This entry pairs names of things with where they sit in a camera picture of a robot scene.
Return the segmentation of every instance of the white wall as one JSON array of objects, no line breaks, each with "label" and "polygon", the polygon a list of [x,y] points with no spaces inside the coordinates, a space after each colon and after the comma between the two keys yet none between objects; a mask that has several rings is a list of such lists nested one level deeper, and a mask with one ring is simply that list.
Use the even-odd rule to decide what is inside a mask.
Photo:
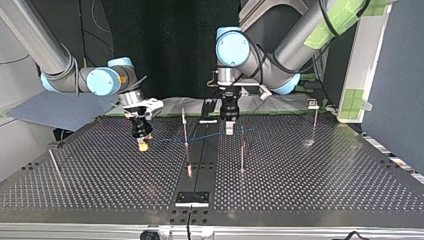
[{"label": "white wall", "polygon": [[[0,63],[27,55],[26,50],[0,19]],[[16,63],[0,64],[0,113],[43,90],[31,57]],[[49,127],[0,117],[0,181],[41,155],[46,150],[46,145],[54,140],[52,130]]]}]

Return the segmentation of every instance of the black metal plate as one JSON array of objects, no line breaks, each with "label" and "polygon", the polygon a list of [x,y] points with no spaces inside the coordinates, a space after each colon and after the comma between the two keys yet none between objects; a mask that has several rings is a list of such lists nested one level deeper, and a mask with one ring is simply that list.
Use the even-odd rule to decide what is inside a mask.
[{"label": "black metal plate", "polygon": [[220,135],[217,156],[202,158],[217,157],[215,182],[201,175],[196,188],[211,191],[208,224],[424,227],[423,185],[347,125],[321,116],[314,130],[313,121],[242,117],[234,136]]}]

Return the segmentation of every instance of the gray cloth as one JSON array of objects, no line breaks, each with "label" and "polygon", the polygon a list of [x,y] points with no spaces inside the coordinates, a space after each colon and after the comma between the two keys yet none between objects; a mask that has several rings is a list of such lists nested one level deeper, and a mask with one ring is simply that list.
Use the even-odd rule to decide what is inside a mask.
[{"label": "gray cloth", "polygon": [[362,128],[424,173],[424,1],[397,1],[387,23]]},{"label": "gray cloth", "polygon": [[76,131],[109,111],[117,96],[99,97],[91,93],[44,91],[12,109],[7,115],[19,120]]}]

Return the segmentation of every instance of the gray sheet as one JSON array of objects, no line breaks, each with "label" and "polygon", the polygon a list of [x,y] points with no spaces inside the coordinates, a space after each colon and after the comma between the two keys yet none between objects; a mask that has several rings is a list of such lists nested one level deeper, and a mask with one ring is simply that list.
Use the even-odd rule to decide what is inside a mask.
[{"label": "gray sheet", "polygon": [[76,131],[109,111],[117,96],[44,91],[12,109],[7,115],[19,120]]}]

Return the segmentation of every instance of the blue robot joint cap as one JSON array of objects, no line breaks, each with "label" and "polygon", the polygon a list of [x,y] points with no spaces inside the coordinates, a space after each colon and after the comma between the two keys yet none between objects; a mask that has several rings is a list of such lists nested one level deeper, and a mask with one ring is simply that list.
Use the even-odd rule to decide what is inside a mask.
[{"label": "blue robot joint cap", "polygon": [[237,67],[247,61],[250,45],[239,27],[219,28],[217,32],[216,56],[224,65]]}]

